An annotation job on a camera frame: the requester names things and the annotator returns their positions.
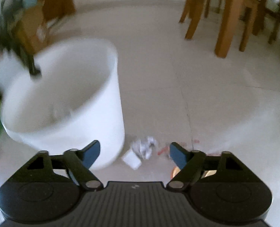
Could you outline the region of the red snack wrapper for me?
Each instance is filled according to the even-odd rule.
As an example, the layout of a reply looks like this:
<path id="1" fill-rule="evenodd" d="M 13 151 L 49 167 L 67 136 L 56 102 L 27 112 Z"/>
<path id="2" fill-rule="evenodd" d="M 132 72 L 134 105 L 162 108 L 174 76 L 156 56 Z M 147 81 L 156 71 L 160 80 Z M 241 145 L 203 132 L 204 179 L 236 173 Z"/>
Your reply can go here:
<path id="1" fill-rule="evenodd" d="M 193 150 L 193 144 L 191 142 L 177 142 L 184 149 L 190 151 Z M 158 144 L 156 147 L 156 152 L 158 156 L 170 157 L 170 142 L 164 144 Z"/>

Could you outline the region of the orange slice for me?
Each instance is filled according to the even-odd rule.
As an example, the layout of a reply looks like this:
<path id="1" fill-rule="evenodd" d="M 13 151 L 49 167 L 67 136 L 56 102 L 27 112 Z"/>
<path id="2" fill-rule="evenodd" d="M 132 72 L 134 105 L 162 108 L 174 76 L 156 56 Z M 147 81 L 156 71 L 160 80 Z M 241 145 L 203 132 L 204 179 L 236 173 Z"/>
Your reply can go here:
<path id="1" fill-rule="evenodd" d="M 180 168 L 175 166 L 171 173 L 171 179 L 173 179 L 180 172 Z"/>

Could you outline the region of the white folded tissue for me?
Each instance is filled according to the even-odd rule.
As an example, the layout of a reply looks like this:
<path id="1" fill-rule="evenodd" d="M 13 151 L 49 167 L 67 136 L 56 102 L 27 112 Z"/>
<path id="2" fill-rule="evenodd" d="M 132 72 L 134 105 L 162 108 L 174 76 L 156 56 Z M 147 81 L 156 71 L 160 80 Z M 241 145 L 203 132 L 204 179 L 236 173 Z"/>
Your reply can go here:
<path id="1" fill-rule="evenodd" d="M 133 170 L 137 170 L 142 164 L 141 160 L 132 149 L 125 152 L 121 160 Z"/>

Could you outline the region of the white plastic waste bin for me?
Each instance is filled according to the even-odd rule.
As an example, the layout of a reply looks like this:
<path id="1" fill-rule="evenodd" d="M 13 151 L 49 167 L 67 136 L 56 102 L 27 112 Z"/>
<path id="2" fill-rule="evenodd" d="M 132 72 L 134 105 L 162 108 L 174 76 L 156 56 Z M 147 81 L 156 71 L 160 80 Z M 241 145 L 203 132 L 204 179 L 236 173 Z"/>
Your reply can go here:
<path id="1" fill-rule="evenodd" d="M 22 72 L 3 94 L 6 133 L 51 155 L 97 140 L 100 154 L 91 169 L 112 164 L 125 142 L 115 46 L 106 39 L 73 37 L 45 48 L 35 62 L 41 75 Z"/>

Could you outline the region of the crumpled white paper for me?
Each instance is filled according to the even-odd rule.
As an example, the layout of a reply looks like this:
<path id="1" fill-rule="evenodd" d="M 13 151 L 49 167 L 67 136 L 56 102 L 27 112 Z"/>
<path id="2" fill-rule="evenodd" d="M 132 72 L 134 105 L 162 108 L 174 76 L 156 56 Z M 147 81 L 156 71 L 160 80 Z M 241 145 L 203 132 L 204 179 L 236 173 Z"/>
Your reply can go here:
<path id="1" fill-rule="evenodd" d="M 139 138 L 131 143 L 132 151 L 140 158 L 148 160 L 152 155 L 153 148 L 158 145 L 154 137 Z"/>

